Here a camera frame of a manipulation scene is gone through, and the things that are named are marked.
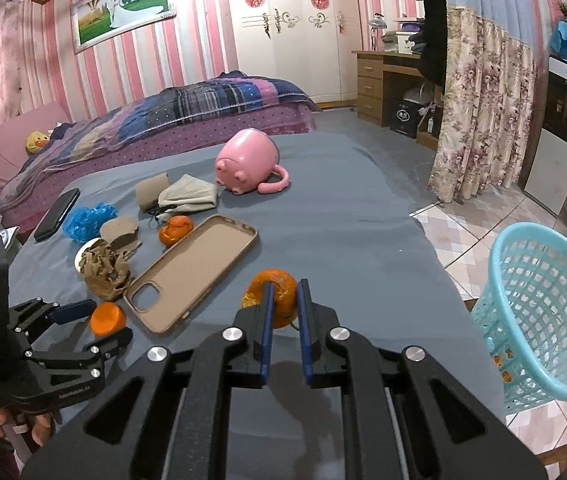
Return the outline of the person's left hand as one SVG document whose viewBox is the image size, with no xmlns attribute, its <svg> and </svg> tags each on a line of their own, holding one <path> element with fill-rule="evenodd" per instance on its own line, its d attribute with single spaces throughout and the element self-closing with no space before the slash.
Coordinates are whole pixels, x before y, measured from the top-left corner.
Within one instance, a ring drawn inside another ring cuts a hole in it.
<svg viewBox="0 0 567 480">
<path fill-rule="evenodd" d="M 4 427 L 9 422 L 12 422 L 12 419 L 13 417 L 8 410 L 6 410 L 5 408 L 0 408 L 0 439 L 4 439 L 6 437 L 6 432 L 4 431 Z M 34 422 L 32 426 L 32 438 L 36 443 L 36 445 L 43 446 L 49 440 L 51 434 L 52 434 L 51 415 L 50 414 L 37 415 L 34 418 Z"/>
</svg>

